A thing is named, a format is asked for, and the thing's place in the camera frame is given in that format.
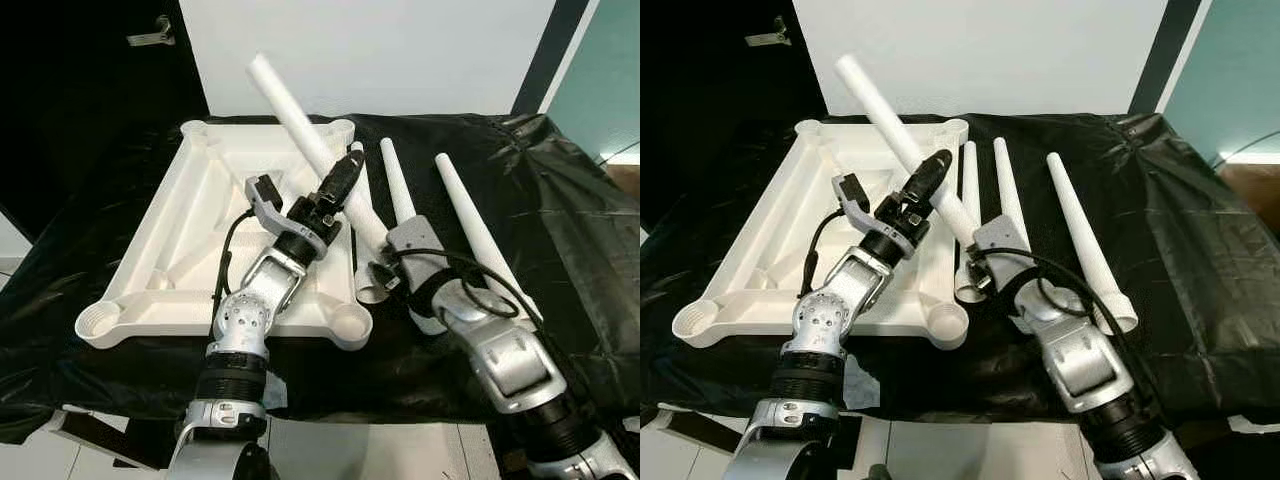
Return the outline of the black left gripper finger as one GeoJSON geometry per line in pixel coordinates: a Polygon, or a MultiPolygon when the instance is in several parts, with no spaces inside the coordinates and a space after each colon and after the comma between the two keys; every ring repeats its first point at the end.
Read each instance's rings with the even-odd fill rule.
{"type": "Polygon", "coordinates": [[[364,170],[366,155],[351,150],[335,161],[320,183],[320,207],[324,211],[342,211],[364,170]]]}
{"type": "Polygon", "coordinates": [[[902,187],[904,202],[914,210],[932,209],[932,198],[941,189],[954,155],[947,148],[925,157],[902,187]]]}

